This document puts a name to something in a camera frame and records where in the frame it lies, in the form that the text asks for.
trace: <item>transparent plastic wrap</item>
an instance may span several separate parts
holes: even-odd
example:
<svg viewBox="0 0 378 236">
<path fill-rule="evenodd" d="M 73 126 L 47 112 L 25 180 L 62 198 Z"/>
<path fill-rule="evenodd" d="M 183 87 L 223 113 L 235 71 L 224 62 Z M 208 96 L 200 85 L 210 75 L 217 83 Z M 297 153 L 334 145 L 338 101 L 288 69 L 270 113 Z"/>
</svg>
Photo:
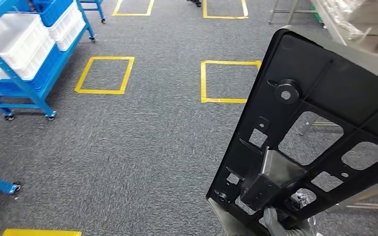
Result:
<svg viewBox="0 0 378 236">
<path fill-rule="evenodd" d="M 335 23 L 351 35 L 378 35 L 378 0 L 321 0 Z"/>
</svg>

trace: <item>gray glove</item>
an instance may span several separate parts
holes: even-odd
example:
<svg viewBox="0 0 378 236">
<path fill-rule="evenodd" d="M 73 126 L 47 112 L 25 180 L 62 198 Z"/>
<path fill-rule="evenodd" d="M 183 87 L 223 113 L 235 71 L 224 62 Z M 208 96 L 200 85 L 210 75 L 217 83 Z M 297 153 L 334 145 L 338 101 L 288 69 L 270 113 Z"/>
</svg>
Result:
<svg viewBox="0 0 378 236">
<path fill-rule="evenodd" d="M 272 236 L 313 236 L 308 220 L 300 222 L 295 229 L 284 229 L 278 221 L 276 209 L 272 206 L 264 209 L 263 222 Z"/>
</svg>

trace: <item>caster wheel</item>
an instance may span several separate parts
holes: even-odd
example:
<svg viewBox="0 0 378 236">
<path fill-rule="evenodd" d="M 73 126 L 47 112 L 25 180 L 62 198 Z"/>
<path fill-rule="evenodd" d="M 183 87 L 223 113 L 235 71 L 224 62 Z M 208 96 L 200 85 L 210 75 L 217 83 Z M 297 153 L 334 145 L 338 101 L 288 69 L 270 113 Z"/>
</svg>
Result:
<svg viewBox="0 0 378 236">
<path fill-rule="evenodd" d="M 7 121 L 12 121 L 15 119 L 15 116 L 14 115 L 10 115 L 10 116 L 5 116 L 5 120 Z"/>
<path fill-rule="evenodd" d="M 16 192 L 19 192 L 20 190 L 21 190 L 21 182 L 15 182 L 15 183 L 13 183 L 13 184 L 15 184 L 16 185 L 16 187 L 15 187 L 15 192 L 14 193 L 16 193 Z"/>
</svg>

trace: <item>yellow floor marking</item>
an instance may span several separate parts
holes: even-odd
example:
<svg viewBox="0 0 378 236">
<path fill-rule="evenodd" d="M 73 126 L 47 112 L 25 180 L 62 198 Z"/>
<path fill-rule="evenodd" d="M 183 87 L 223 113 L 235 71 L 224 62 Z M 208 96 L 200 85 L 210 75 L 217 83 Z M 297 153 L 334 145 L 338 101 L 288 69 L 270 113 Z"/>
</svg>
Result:
<svg viewBox="0 0 378 236">
<path fill-rule="evenodd" d="M 81 236 L 79 231 L 6 229 L 2 236 Z"/>
<path fill-rule="evenodd" d="M 128 60 L 123 82 L 121 83 L 120 90 L 103 90 L 103 89 L 81 89 L 86 76 L 89 73 L 89 69 L 92 66 L 94 60 Z M 75 91 L 77 93 L 95 93 L 95 94 L 124 94 L 126 84 L 128 83 L 129 75 L 131 73 L 132 65 L 134 64 L 134 57 L 91 57 L 85 66 L 85 69 L 77 82 Z"/>
<path fill-rule="evenodd" d="M 247 19 L 249 11 L 247 10 L 246 0 L 241 0 L 241 6 L 243 7 L 243 16 L 208 16 L 208 3 L 207 0 L 202 1 L 202 15 L 207 19 Z"/>
<path fill-rule="evenodd" d="M 201 102 L 220 103 L 246 103 L 247 99 L 242 98 L 208 98 L 206 97 L 206 64 L 221 65 L 256 65 L 260 69 L 261 62 L 258 61 L 231 61 L 231 60 L 203 60 L 201 62 Z"/>
<path fill-rule="evenodd" d="M 119 13 L 118 11 L 120 10 L 121 3 L 123 3 L 123 0 L 118 0 L 117 6 L 112 13 L 113 16 L 150 16 L 154 5 L 154 0 L 150 0 L 146 13 Z"/>
</svg>

